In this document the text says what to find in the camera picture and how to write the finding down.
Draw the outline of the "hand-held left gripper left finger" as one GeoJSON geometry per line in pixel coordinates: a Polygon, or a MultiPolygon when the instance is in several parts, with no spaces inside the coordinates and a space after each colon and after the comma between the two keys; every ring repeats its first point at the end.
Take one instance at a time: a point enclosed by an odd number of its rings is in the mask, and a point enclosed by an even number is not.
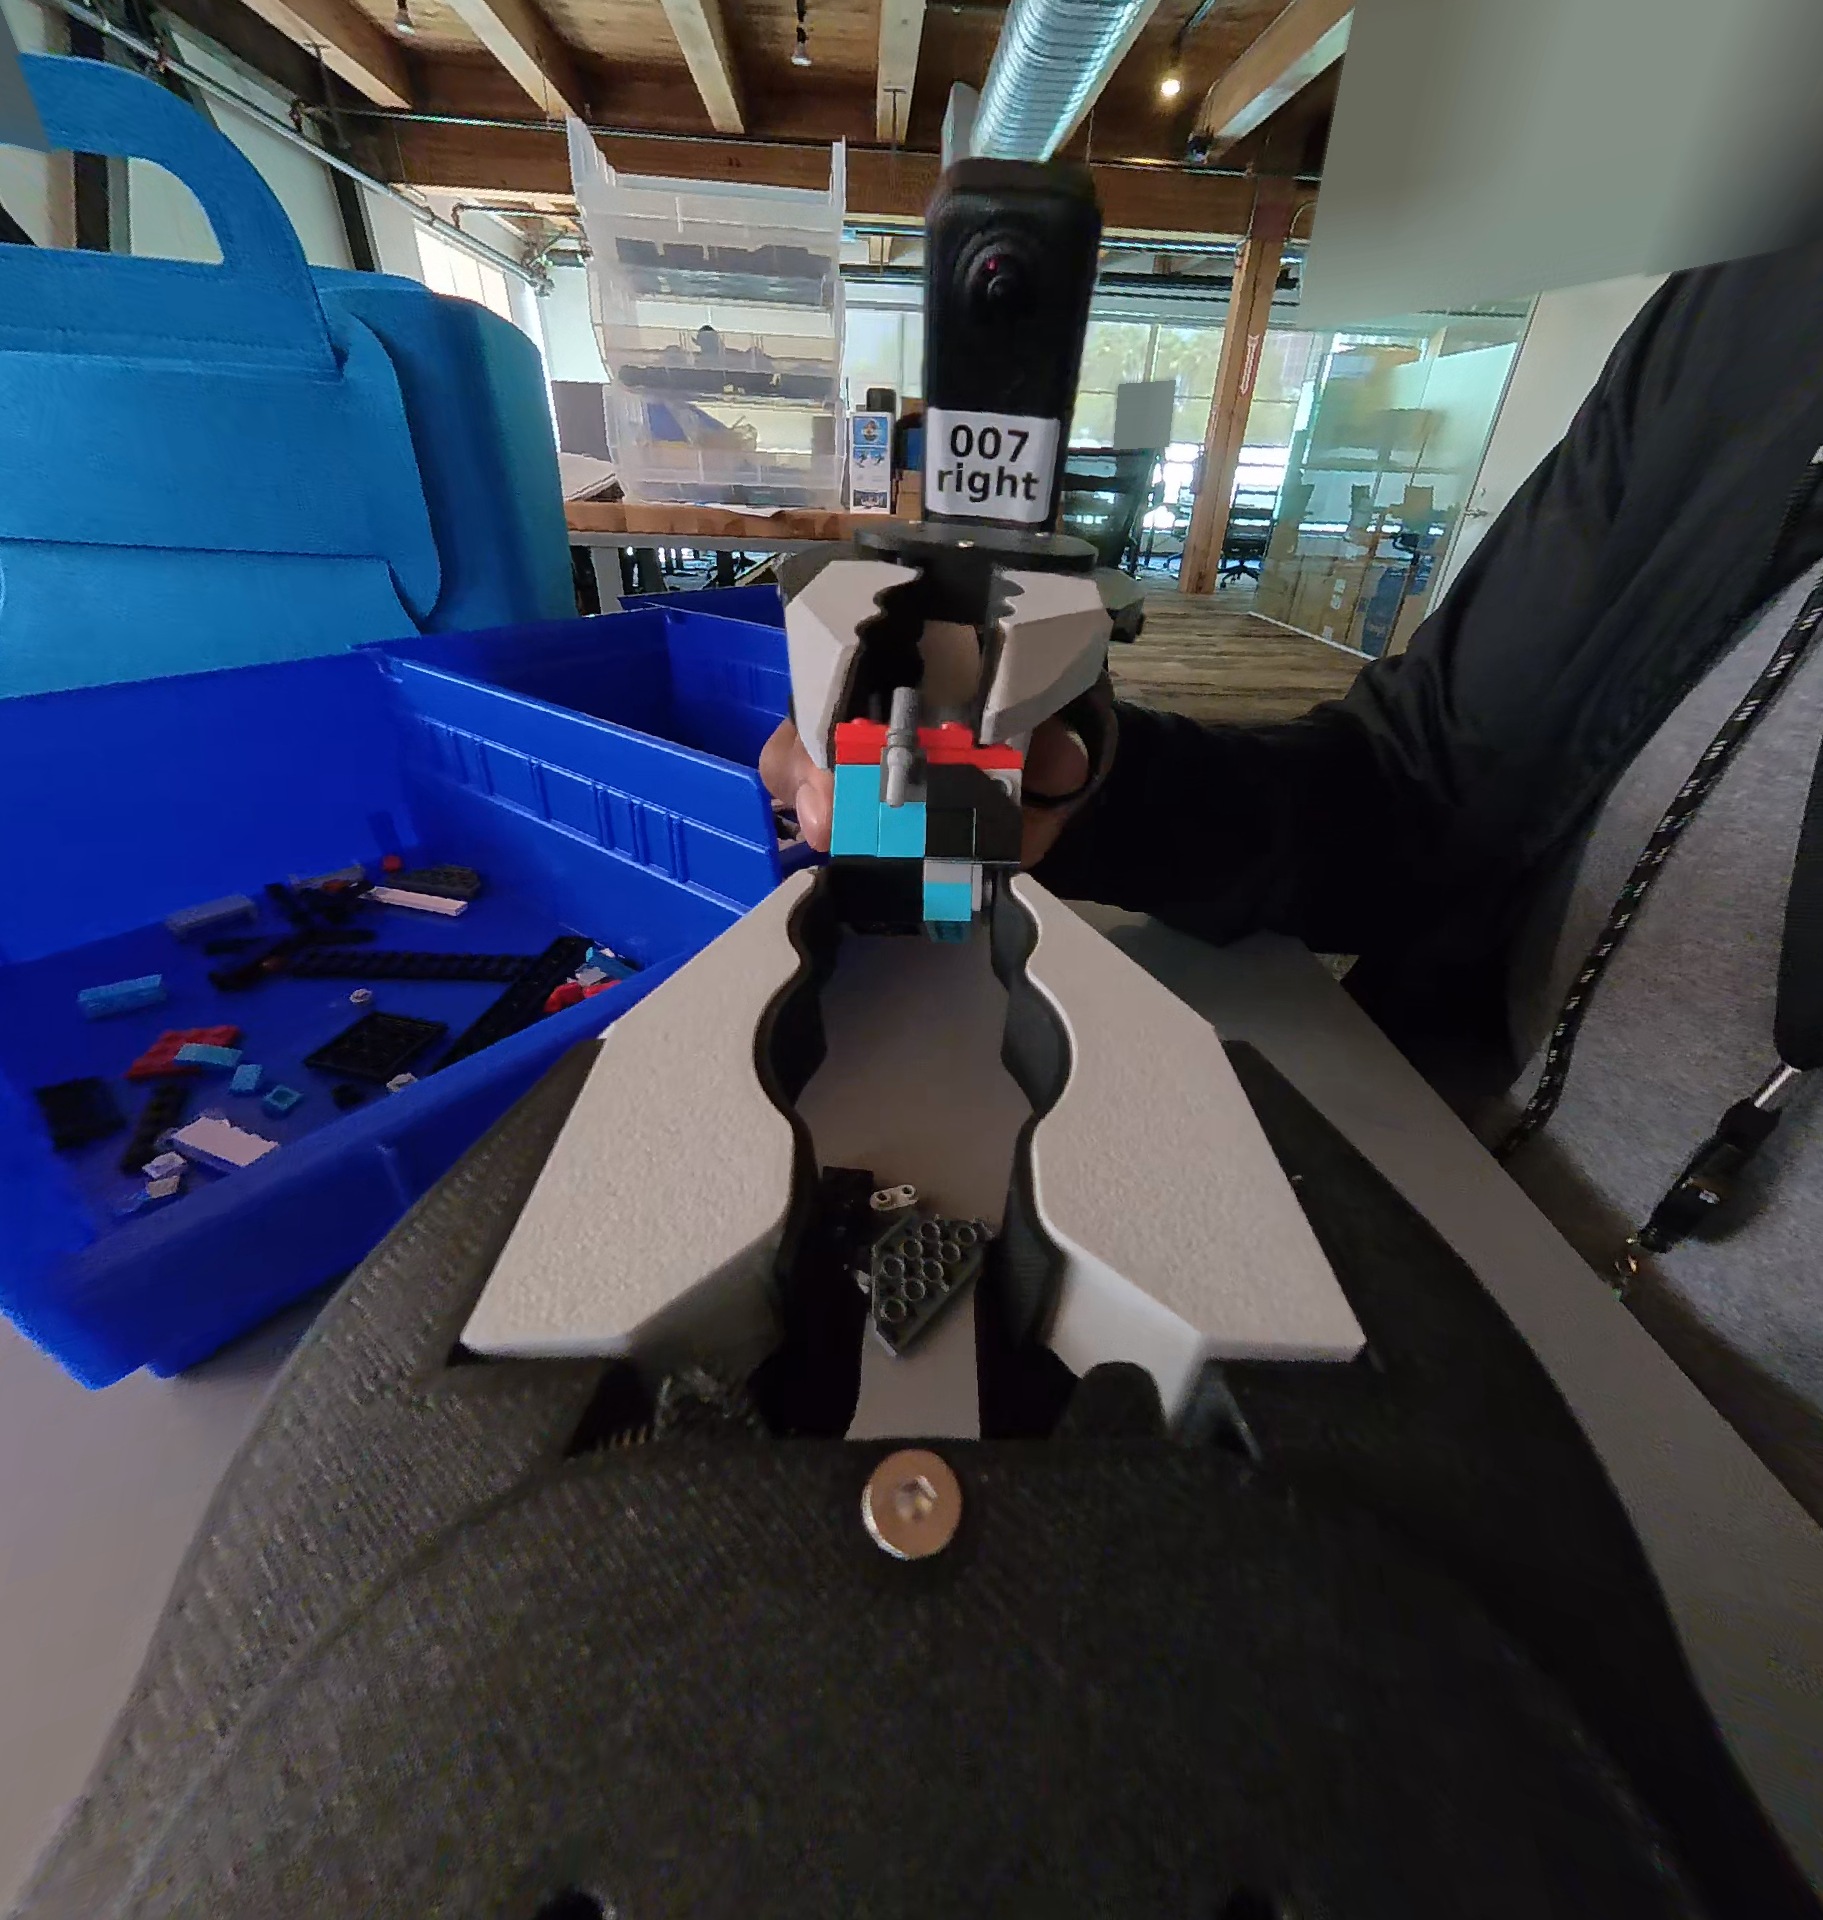
{"type": "Polygon", "coordinates": [[[836,945],[830,877],[783,877],[603,1031],[466,1355],[630,1361],[651,1388],[699,1368],[778,1434],[843,1429],[856,1296],[819,1262],[799,1113],[836,945]]]}

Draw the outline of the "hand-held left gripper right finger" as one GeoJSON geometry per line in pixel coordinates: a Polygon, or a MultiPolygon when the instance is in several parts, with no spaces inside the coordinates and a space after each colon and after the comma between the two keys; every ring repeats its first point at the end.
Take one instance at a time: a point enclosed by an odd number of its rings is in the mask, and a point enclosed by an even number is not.
{"type": "Polygon", "coordinates": [[[1029,1101],[996,1303],[1020,1351],[1140,1368],[1166,1418],[1210,1361],[1352,1361],[1368,1334],[1213,1022],[1036,877],[999,883],[1004,1070],[1029,1101]]]}

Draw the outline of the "grey sweatshirt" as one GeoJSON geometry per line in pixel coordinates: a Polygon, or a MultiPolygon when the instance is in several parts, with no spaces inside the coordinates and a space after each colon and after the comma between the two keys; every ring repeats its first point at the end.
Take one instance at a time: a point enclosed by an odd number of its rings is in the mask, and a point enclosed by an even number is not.
{"type": "Polygon", "coordinates": [[[1632,1253],[1663,1187],[1777,1065],[1780,938],[1823,739],[1823,621],[1663,860],[1579,1027],[1516,1184],[1617,1288],[1823,1530],[1823,1070],[1726,1211],[1632,1253]]]}

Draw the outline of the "black office chair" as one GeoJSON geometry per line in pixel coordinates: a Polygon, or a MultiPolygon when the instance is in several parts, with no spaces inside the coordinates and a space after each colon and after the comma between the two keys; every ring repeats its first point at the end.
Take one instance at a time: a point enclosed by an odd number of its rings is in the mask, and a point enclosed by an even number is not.
{"type": "Polygon", "coordinates": [[[1092,542],[1101,567],[1135,572],[1160,451],[1071,446],[1060,487],[1060,534],[1092,542]]]}

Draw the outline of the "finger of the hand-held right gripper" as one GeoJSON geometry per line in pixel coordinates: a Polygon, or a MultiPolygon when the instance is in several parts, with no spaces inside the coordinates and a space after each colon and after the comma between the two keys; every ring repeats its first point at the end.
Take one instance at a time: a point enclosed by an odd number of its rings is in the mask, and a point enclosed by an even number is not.
{"type": "Polygon", "coordinates": [[[1020,747],[1041,720],[1098,683],[1108,613],[1092,578],[996,578],[990,632],[977,745],[1020,747]]]}
{"type": "Polygon", "coordinates": [[[925,572],[900,560],[783,560],[790,717],[816,768],[847,720],[879,720],[925,683],[925,572]]]}

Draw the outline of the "teal and black brick assembly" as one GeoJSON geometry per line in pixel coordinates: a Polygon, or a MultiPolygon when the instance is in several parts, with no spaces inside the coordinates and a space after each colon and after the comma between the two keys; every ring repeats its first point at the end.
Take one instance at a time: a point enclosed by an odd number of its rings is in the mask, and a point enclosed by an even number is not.
{"type": "Polygon", "coordinates": [[[853,935],[960,945],[985,918],[999,875],[1024,855],[1024,750],[981,747],[970,725],[918,725],[925,805],[879,807],[882,724],[834,737],[826,890],[853,935]]]}

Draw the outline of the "person's right hand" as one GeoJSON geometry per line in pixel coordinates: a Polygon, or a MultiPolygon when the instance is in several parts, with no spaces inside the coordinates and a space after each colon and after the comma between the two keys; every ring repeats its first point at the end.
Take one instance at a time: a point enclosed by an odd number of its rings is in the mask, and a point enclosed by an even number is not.
{"type": "MultiPolygon", "coordinates": [[[[1027,872],[1055,851],[1069,820],[1105,780],[1118,745],[1113,676],[1101,674],[1069,708],[1046,717],[1029,739],[1024,764],[1024,855],[1027,872]]],[[[757,757],[765,798],[790,812],[811,852],[830,846],[830,769],[816,768],[794,720],[778,724],[757,757]]]]}

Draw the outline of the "dark grey wedge plate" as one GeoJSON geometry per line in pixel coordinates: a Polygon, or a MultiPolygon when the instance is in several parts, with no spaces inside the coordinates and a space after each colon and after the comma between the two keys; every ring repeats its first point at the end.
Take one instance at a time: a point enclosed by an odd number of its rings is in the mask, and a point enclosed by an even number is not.
{"type": "Polygon", "coordinates": [[[879,1216],[856,1279],[876,1340],[907,1355],[963,1301],[996,1248],[985,1216],[906,1208],[879,1216]]]}

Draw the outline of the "grey desk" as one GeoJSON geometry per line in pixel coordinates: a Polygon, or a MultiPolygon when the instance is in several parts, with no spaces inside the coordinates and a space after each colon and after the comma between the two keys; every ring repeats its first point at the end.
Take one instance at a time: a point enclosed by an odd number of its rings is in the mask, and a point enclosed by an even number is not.
{"type": "MultiPolygon", "coordinates": [[[[1752,1791],[1823,1889],[1823,1534],[1299,942],[1078,906],[1252,1042],[1446,1237],[1557,1380],[1752,1791]]],[[[0,1320],[0,1913],[89,1778],[307,1308],[189,1380],[86,1389],[0,1320]]]]}

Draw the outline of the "person's right forearm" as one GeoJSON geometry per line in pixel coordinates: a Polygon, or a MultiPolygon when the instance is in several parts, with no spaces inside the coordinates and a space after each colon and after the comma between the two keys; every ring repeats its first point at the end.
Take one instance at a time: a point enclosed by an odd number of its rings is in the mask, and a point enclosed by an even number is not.
{"type": "Polygon", "coordinates": [[[1407,650],[1257,728],[1115,708],[1036,875],[1354,957],[1405,1048],[1508,1052],[1521,928],[1744,621],[1823,560],[1823,242],[1669,278],[1407,650]]]}

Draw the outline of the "pile of mixed toy bricks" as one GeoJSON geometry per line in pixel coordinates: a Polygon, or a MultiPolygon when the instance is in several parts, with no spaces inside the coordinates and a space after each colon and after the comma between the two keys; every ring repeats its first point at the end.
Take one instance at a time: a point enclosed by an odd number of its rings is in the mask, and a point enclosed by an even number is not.
{"type": "Polygon", "coordinates": [[[126,1225],[634,973],[485,868],[391,852],[14,967],[0,1056],[126,1225]]]}

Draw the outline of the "blue plastic bin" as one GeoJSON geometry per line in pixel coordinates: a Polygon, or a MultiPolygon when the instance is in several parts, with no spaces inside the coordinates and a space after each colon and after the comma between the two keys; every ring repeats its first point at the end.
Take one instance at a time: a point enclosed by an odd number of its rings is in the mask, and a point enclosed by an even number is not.
{"type": "Polygon", "coordinates": [[[177,1376],[348,1276],[510,1101],[745,909],[491,805],[360,650],[0,700],[0,987],[182,909],[384,855],[485,868],[638,973],[182,1203],[86,1211],[0,1056],[0,1312],[84,1388],[177,1376]]]}
{"type": "Polygon", "coordinates": [[[440,776],[732,909],[780,877],[757,776],[790,698],[778,627],[642,609],[364,656],[440,776]]]}
{"type": "Polygon", "coordinates": [[[735,583],[725,589],[630,594],[620,613],[669,609],[682,615],[732,618],[757,627],[783,627],[783,604],[776,580],[735,583]]]}

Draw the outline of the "silver ventilation duct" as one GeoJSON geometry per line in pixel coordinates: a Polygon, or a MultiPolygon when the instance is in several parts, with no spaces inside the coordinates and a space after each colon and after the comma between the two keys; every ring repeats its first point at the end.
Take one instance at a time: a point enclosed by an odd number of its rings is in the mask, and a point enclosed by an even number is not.
{"type": "Polygon", "coordinates": [[[1152,14],[1155,4],[1010,4],[977,90],[970,157],[1055,159],[1152,14]]]}

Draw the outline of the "clear plastic drawer stack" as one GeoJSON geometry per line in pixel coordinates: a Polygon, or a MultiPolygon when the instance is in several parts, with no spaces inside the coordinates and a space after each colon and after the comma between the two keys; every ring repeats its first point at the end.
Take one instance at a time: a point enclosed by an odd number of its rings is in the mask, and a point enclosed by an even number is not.
{"type": "Polygon", "coordinates": [[[622,497],[836,513],[847,144],[822,189],[620,175],[576,119],[566,153],[622,497]]]}

